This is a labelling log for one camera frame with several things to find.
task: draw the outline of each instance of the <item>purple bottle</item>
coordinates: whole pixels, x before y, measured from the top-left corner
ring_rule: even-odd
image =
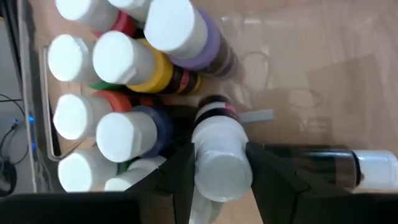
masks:
[[[234,50],[213,19],[189,0],[153,0],[145,36],[148,42],[169,55],[183,68],[211,77],[231,75],[238,64]]]

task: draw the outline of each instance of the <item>table surface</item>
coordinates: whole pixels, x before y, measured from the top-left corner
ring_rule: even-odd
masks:
[[[54,1],[30,0],[37,49],[69,33],[95,40],[66,21]],[[239,112],[273,109],[274,120],[245,124],[256,142],[345,144],[398,152],[397,3],[383,1],[194,1],[206,9],[235,49],[241,66],[229,80],[205,80],[189,97],[224,93]],[[49,75],[50,103],[64,93],[90,93]],[[60,138],[63,152],[74,142]],[[87,139],[80,146],[93,143]],[[260,223],[251,192],[224,206],[217,223]]]

